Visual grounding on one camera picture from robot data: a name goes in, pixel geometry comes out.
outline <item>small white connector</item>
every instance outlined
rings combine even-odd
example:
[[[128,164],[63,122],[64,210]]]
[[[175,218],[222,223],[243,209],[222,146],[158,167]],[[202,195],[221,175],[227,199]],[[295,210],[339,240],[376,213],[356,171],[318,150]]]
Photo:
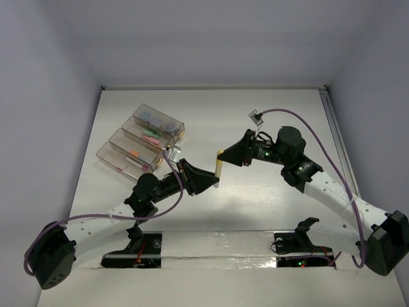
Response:
[[[181,154],[181,148],[173,145],[169,150],[167,150],[167,158],[172,164],[176,164],[179,161],[179,156]]]
[[[249,118],[252,120],[252,122],[257,126],[257,130],[261,128],[261,126],[264,124],[264,119],[263,118],[256,118],[256,115],[258,115],[259,113],[257,112],[257,110],[253,110],[253,112],[251,112],[249,114]]]

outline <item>clear plastic container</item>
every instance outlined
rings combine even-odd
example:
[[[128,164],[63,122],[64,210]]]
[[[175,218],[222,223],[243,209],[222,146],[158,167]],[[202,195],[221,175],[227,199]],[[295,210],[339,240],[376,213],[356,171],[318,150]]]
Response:
[[[161,150],[147,146],[149,144],[141,139],[119,129],[96,156],[117,173],[137,182],[143,173],[152,173],[163,161]]]
[[[174,138],[151,126],[135,116],[131,116],[123,125],[122,129],[138,137],[143,143],[150,145],[150,148],[161,150],[168,146],[174,145]]]
[[[136,117],[141,122],[149,125],[147,126],[153,132],[159,133],[164,132],[165,134],[172,137],[174,145],[184,134],[185,134],[185,124],[171,118],[164,113],[161,113],[147,105],[141,105],[138,110],[135,111],[134,117]]]

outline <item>gray wall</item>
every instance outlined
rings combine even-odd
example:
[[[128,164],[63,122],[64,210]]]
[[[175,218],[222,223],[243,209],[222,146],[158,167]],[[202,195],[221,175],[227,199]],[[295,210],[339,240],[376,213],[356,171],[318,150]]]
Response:
[[[23,254],[67,216],[100,87],[55,1],[0,0],[0,305],[36,306]]]
[[[322,85],[377,0],[59,0],[103,85]]]
[[[381,1],[330,87],[363,197],[409,214],[409,1]],[[409,302],[409,257],[396,274]]]

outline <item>purple cable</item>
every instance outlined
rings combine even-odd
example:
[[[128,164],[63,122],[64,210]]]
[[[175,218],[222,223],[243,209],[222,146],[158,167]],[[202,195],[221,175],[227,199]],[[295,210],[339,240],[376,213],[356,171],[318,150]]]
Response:
[[[348,197],[351,200],[352,197],[353,197],[353,194],[351,192],[351,189],[350,189],[348,183],[346,182],[345,178],[343,177],[343,175],[339,171],[338,167],[335,165],[335,163],[333,162],[333,160],[329,156],[328,152],[325,150],[325,147],[324,147],[323,143],[321,142],[321,140],[318,137],[317,133],[315,133],[314,129],[300,115],[296,114],[296,112],[293,112],[293,111],[290,111],[290,110],[287,110],[287,109],[279,109],[278,108],[278,109],[268,109],[266,111],[261,112],[260,114],[264,115],[264,114],[269,113],[269,112],[285,112],[285,113],[289,113],[291,115],[294,115],[308,128],[308,130],[311,131],[314,138],[317,140],[319,146],[321,147],[321,150],[324,153],[325,157],[327,158],[328,162],[331,164],[331,166],[333,167],[335,172],[338,174],[338,177],[341,179],[343,185],[345,186],[345,191],[346,191],[346,193],[348,194]],[[353,210],[354,210],[355,215],[357,217],[358,232],[359,232],[359,237],[360,237],[360,247],[361,247],[361,253],[360,253],[361,261],[360,261],[360,264],[357,263],[357,260],[355,259],[354,256],[351,256],[351,257],[352,257],[353,263],[359,269],[361,269],[361,268],[363,268],[365,266],[365,261],[366,261],[366,244],[365,244],[365,239],[364,239],[364,230],[363,230],[363,226],[362,226],[362,221],[360,220],[359,209],[358,209],[357,204],[355,203],[355,200],[352,202],[352,207],[353,207]],[[335,262],[335,260],[338,259],[339,256],[341,256],[341,252],[338,253],[336,258],[332,262]]]
[[[30,271],[29,267],[28,267],[28,258],[34,248],[34,246],[37,244],[37,242],[50,230],[52,230],[54,227],[58,226],[58,225],[62,225],[62,224],[67,224],[70,221],[75,221],[76,219],[87,219],[87,218],[92,218],[92,217],[97,217],[97,218],[113,218],[113,219],[120,219],[120,220],[128,220],[128,221],[147,221],[149,219],[156,219],[158,217],[164,216],[165,214],[169,213],[170,211],[172,211],[174,208],[176,208],[176,206],[179,204],[179,202],[181,201],[181,198],[183,197],[183,184],[180,180],[180,177],[178,175],[178,173],[176,172],[176,170],[173,168],[173,165],[170,163],[169,159],[167,158],[166,155],[166,149],[162,149],[162,152],[164,154],[164,159],[167,162],[167,164],[169,165],[169,167],[171,168],[174,176],[176,177],[178,183],[179,183],[179,188],[180,188],[180,194],[179,194],[179,198],[178,200],[176,200],[176,203],[174,203],[174,205],[172,207],[170,207],[169,209],[156,214],[155,216],[147,216],[147,217],[129,217],[129,216],[116,216],[116,215],[109,215],[109,214],[81,214],[79,216],[72,216],[69,217],[68,219],[62,219],[60,221],[57,221],[55,223],[52,223],[50,226],[46,227],[46,229],[44,229],[38,236],[37,238],[33,241],[33,243],[31,243],[30,247],[28,248],[28,250],[24,253],[24,270],[27,274],[29,274],[30,276],[34,276],[33,272]]]

